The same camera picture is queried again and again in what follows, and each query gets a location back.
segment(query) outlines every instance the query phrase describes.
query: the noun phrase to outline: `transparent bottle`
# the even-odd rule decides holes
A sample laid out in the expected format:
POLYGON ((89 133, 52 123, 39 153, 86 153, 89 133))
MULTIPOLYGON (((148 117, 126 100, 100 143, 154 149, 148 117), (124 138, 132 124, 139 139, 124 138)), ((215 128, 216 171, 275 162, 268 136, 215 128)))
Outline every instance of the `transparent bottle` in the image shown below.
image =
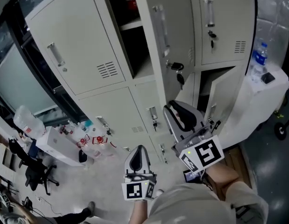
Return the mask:
POLYGON ((38 139, 46 132, 43 122, 36 118, 24 105, 20 106, 14 115, 14 124, 30 138, 38 139))
POLYGON ((267 47, 268 45, 262 42, 261 46, 258 46, 257 49, 254 50, 253 58, 251 60, 251 79, 256 83, 259 82, 261 76, 267 72, 267 69, 265 68, 268 58, 267 47))

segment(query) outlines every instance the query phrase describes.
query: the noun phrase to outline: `locker door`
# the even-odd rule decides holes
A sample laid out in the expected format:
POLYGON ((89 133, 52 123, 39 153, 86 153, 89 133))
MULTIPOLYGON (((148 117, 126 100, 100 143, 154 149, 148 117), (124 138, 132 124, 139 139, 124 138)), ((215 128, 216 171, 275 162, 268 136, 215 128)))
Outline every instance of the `locker door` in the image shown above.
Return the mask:
POLYGON ((250 53, 255 24, 255 0, 200 0, 202 18, 202 64, 242 60, 250 53), (213 27, 206 26, 213 17, 213 27), (211 47, 212 31, 217 37, 211 47))
POLYGON ((221 122, 213 134, 219 133, 228 119, 241 87, 244 72, 243 66, 236 66, 212 82, 205 120, 221 122))
POLYGON ((128 88, 88 97, 78 104, 94 124, 102 127, 101 120, 105 121, 115 138, 147 133, 128 88))
POLYGON ((94 0, 46 0, 40 6, 26 21, 51 58, 49 66, 75 95, 124 81, 94 0))
POLYGON ((156 76, 161 107, 180 91, 177 73, 166 65, 182 63, 187 80, 194 66, 191 0, 136 0, 156 76))

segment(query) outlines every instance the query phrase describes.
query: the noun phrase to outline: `floor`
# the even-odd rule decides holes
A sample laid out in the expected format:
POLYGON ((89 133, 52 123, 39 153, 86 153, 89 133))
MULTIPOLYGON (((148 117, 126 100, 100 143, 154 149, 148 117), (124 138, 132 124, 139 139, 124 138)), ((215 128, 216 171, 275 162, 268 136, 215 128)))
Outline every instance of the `floor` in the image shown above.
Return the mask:
POLYGON ((280 141, 274 135, 275 123, 289 119, 289 101, 280 113, 284 118, 272 115, 261 130, 254 131, 242 142, 258 194, 269 204, 268 224, 289 223, 289 127, 285 140, 280 141))
MULTIPOLYGON (((70 167, 62 162, 57 162, 57 169, 53 177, 60 182, 60 186, 51 185, 49 192, 39 185, 35 192, 25 187, 25 170, 22 166, 17 171, 16 188, 20 191, 20 200, 28 196, 33 207, 42 211, 47 217, 56 217, 55 213, 68 214, 82 211, 89 201, 96 203, 96 215, 98 217, 88 218, 91 224, 127 224, 131 216, 133 202, 124 201, 121 183, 124 175, 124 160, 127 152, 119 150, 115 158, 106 158, 101 162, 94 163, 89 169, 70 167)), ((43 163, 51 163, 50 156, 43 163)), ((172 187, 174 184, 183 183, 183 171, 186 167, 177 159, 177 162, 166 165, 163 163, 152 163, 151 170, 157 173, 156 189, 172 187)))

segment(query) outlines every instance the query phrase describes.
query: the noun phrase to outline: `black chair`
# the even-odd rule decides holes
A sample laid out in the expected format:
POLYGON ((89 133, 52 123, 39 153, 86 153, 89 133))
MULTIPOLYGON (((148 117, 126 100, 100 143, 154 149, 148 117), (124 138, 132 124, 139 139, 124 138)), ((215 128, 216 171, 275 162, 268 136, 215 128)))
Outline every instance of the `black chair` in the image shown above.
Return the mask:
POLYGON ((25 183, 26 187, 29 185, 32 191, 37 189, 38 184, 44 184, 45 191, 47 195, 50 195, 47 190, 47 182, 52 182, 56 186, 60 184, 56 181, 53 181, 48 178, 51 170, 56 168, 56 165, 52 165, 45 172, 47 167, 42 164, 42 159, 33 159, 31 158, 19 145, 16 140, 9 140, 9 147, 13 154, 16 154, 21 160, 22 165, 26 165, 28 168, 25 172, 27 181, 25 183))

